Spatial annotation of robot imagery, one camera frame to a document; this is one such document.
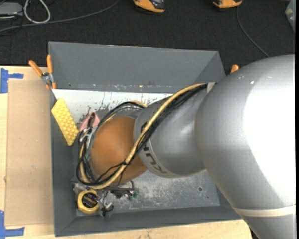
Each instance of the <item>tape roll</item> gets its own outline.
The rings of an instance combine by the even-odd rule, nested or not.
[[[99,209],[98,196],[95,190],[81,191],[78,195],[77,205],[79,211],[92,214]]]

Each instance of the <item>wire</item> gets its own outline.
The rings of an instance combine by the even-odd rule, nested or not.
[[[106,180],[106,182],[99,184],[99,185],[94,185],[92,186],[91,183],[87,180],[85,181],[86,185],[90,185],[90,187],[94,190],[97,189],[103,189],[107,186],[109,186],[110,184],[112,184],[119,176],[122,175],[123,171],[126,169],[126,167],[130,164],[131,160],[133,159],[133,157],[135,156],[136,151],[139,149],[139,145],[142,143],[142,141],[145,138],[146,133],[151,129],[151,127],[153,126],[153,124],[155,124],[155,121],[157,120],[157,118],[165,111],[165,109],[172,104],[175,100],[177,100],[178,98],[180,98],[184,93],[189,92],[191,90],[196,89],[197,87],[201,86],[205,86],[206,84],[203,83],[199,83],[199,84],[193,84],[191,86],[188,86],[186,88],[183,88],[179,91],[177,91],[176,93],[174,93],[172,96],[170,96],[159,108],[158,110],[154,113],[154,115],[149,119],[148,123],[145,125],[144,129],[142,130],[141,134],[139,135],[138,139],[136,140],[136,142],[134,143],[131,151],[129,152],[129,154],[127,155],[126,159],[124,160],[123,163],[121,163],[120,165],[118,165],[118,169],[116,170],[116,172],[108,179]]]
[[[240,26],[240,28],[243,30],[243,32],[245,33],[245,35],[248,37],[248,39],[261,51],[263,52],[267,57],[269,57],[269,55],[256,43],[254,42],[254,40],[248,35],[248,33],[244,30],[243,26],[241,25],[240,23],[240,20],[239,20],[239,17],[238,17],[238,8],[239,6],[237,7],[236,9],[236,18],[237,18],[237,21],[238,21],[238,24]]]
[[[26,0],[26,1],[25,1],[25,4],[24,4],[24,7],[23,7],[23,11],[24,11],[24,15],[25,15],[25,17],[26,17],[31,23],[35,23],[35,24],[40,24],[40,23],[47,23],[47,22],[49,22],[50,19],[51,19],[51,13],[50,13],[50,10],[49,10],[48,6],[45,4],[45,2],[44,2],[43,0],[39,0],[39,1],[40,1],[40,3],[43,5],[43,7],[46,9],[46,12],[48,13],[47,19],[44,20],[44,21],[35,21],[35,20],[33,20],[32,18],[30,18],[30,17],[28,16],[28,14],[27,14],[27,12],[26,12],[26,9],[27,9],[27,7],[28,7],[30,1],[31,1],[31,0]]]
[[[126,109],[126,108],[136,108],[136,109],[140,109],[140,108],[145,108],[146,105],[140,101],[126,101],[123,102],[121,104],[119,104],[118,106],[114,107],[113,109],[111,109],[109,112],[107,112],[104,117],[100,120],[100,122],[98,123],[98,126],[90,132],[90,134],[94,134],[94,132],[106,121],[110,120],[117,112]],[[85,136],[89,133],[89,131],[85,132],[85,135],[83,136],[83,138],[85,138]],[[110,176],[108,176],[106,179],[101,180],[101,178],[107,174],[111,169],[116,168],[121,166],[123,163],[120,163],[118,165],[112,166],[110,167],[106,172],[104,172],[102,175],[100,175],[96,180],[93,180],[92,182],[88,179],[88,176],[86,176],[86,172],[89,173],[90,171],[90,167],[87,167],[87,163],[84,162],[84,158],[85,158],[85,152],[87,150],[87,146],[85,143],[82,143],[81,146],[79,146],[79,161],[77,164],[77,169],[76,169],[76,176],[78,178],[78,180],[85,184],[85,185],[89,185],[89,186],[95,186],[95,185],[99,185],[104,183],[105,181],[107,181],[111,176],[113,176],[113,174],[111,174]]]
[[[114,7],[119,1],[120,1],[120,0],[116,0],[116,1],[115,1],[112,5],[110,5],[109,7],[105,8],[105,9],[102,9],[102,10],[99,10],[99,11],[96,11],[96,12],[93,12],[93,13],[90,13],[90,14],[86,14],[86,15],[84,15],[84,16],[75,17],[75,18],[69,18],[69,19],[63,19],[63,20],[49,21],[49,22],[46,22],[46,23],[39,23],[39,24],[24,24],[24,25],[19,25],[19,26],[7,27],[7,28],[4,28],[4,29],[0,30],[0,33],[5,32],[5,31],[8,31],[8,30],[15,29],[15,28],[31,27],[31,26],[39,26],[39,25],[47,25],[47,24],[56,24],[56,23],[64,23],[64,22],[69,22],[69,21],[74,21],[74,20],[78,20],[78,19],[82,19],[82,18],[90,17],[90,16],[93,16],[93,15],[96,15],[96,14],[99,14],[99,13],[102,13],[102,12],[105,12],[105,11],[111,9],[111,8]]]

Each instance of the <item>pink object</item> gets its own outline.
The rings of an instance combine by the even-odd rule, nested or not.
[[[83,129],[87,128],[87,126],[88,126],[88,121],[89,121],[89,118],[90,118],[90,116],[91,116],[92,113],[95,114],[95,119],[94,119],[92,128],[96,128],[96,126],[99,124],[99,122],[100,122],[99,117],[96,115],[95,111],[91,111],[91,112],[85,117],[85,119],[82,121],[81,126],[80,126],[80,129],[79,129],[79,132],[81,132]]]

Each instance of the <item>white cable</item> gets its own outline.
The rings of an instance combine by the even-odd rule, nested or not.
[[[46,9],[46,11],[47,11],[47,13],[48,13],[48,18],[47,18],[45,21],[35,21],[35,20],[31,19],[31,18],[28,16],[28,14],[26,13],[26,9],[27,9],[27,7],[28,7],[28,4],[29,4],[30,0],[26,0],[25,5],[24,5],[24,7],[23,7],[24,15],[25,15],[25,17],[26,17],[31,23],[35,23],[35,24],[47,23],[47,22],[49,22],[50,19],[51,19],[51,13],[50,13],[50,10],[49,10],[48,6],[44,3],[43,0],[39,0],[39,1],[41,2],[41,4],[42,4],[42,5],[44,6],[44,8]]]

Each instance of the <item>wooden table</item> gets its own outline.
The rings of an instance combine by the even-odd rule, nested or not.
[[[25,80],[40,79],[31,67],[0,66],[9,70],[9,73],[23,73]],[[5,175],[6,175],[6,146],[7,146],[7,111],[8,93],[0,94],[0,210],[4,211],[5,203]],[[26,239],[55,238],[53,224],[24,224],[25,231],[22,237]],[[243,220],[201,223],[184,226],[142,229],[133,231],[111,232],[84,236],[69,236],[65,239],[251,239],[248,225]]]

